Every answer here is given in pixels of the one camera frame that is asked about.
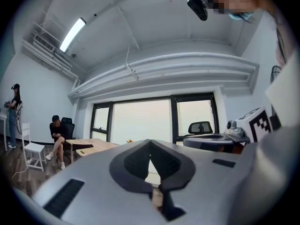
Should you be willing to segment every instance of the woman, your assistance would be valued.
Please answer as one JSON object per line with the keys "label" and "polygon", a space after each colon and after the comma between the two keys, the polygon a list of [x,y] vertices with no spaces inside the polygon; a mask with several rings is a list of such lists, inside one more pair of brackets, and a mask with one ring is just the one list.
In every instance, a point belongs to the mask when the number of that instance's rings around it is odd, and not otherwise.
{"label": "woman", "polygon": [[20,85],[15,84],[11,89],[14,90],[14,98],[10,104],[7,104],[9,107],[8,110],[8,120],[9,120],[9,133],[10,133],[10,142],[8,143],[9,148],[16,148],[15,140],[15,127],[16,127],[16,109],[21,102],[20,96]]}
{"label": "woman", "polygon": [[297,46],[293,32],[279,9],[271,0],[204,0],[209,8],[233,19],[247,20],[252,12],[263,9],[273,16],[277,24],[278,44],[276,58],[283,67]]}

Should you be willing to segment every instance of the person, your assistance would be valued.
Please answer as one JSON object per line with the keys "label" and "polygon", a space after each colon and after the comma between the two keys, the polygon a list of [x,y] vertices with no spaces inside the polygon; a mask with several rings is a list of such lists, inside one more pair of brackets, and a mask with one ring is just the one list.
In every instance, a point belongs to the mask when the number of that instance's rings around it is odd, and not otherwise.
{"label": "person", "polygon": [[52,123],[50,124],[50,132],[51,136],[54,139],[54,147],[52,152],[50,152],[46,159],[50,161],[55,152],[58,151],[58,157],[60,161],[60,168],[63,170],[65,169],[65,163],[63,161],[63,145],[68,139],[68,129],[65,124],[61,123],[60,118],[58,115],[54,115],[52,117]]}
{"label": "person", "polygon": [[19,104],[22,103],[20,96],[20,85],[15,84],[11,89],[14,90],[14,98],[11,103],[6,104],[8,107],[8,120],[9,120],[9,134],[10,141],[8,142],[8,147],[11,149],[16,148],[15,140],[15,127],[16,127],[16,110]]}
{"label": "person", "polygon": [[297,47],[297,40],[293,36],[288,22],[271,0],[204,0],[208,8],[219,13],[229,14],[233,19],[248,20],[257,9],[267,11],[274,18],[277,25],[276,58],[283,68]]}

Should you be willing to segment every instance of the fluorescent light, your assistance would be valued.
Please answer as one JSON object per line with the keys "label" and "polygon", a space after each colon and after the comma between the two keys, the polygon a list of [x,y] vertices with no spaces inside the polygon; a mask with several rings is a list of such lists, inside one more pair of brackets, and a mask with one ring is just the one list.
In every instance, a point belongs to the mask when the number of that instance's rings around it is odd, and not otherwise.
{"label": "fluorescent light", "polygon": [[86,24],[86,22],[82,19],[79,18],[77,22],[73,25],[67,36],[65,37],[64,41],[62,42],[60,49],[65,52],[67,48],[69,47],[70,43],[72,40],[75,38],[77,33],[83,28],[83,26]]}

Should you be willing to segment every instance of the man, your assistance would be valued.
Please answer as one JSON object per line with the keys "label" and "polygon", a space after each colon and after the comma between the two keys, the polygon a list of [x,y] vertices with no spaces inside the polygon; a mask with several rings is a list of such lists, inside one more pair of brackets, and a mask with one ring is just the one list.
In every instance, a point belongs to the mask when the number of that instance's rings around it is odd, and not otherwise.
{"label": "man", "polygon": [[58,157],[60,160],[60,168],[63,170],[65,169],[65,163],[63,161],[63,144],[65,143],[65,140],[68,139],[68,129],[66,125],[60,122],[60,118],[58,115],[54,115],[52,117],[52,123],[50,124],[50,131],[51,136],[54,139],[54,148],[52,152],[50,152],[46,159],[50,161],[54,153],[58,151]]}

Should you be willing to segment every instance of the ceiling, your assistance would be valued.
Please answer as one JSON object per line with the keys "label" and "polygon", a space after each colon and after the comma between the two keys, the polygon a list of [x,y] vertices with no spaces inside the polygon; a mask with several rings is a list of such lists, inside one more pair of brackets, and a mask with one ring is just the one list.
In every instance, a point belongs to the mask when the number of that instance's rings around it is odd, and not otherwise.
{"label": "ceiling", "polygon": [[[53,0],[43,28],[63,41],[82,17],[86,26],[66,51],[84,70],[132,50],[150,45],[189,39],[229,41],[232,20],[209,10],[201,21],[187,6],[187,0]],[[48,36],[57,47],[60,42]]]}

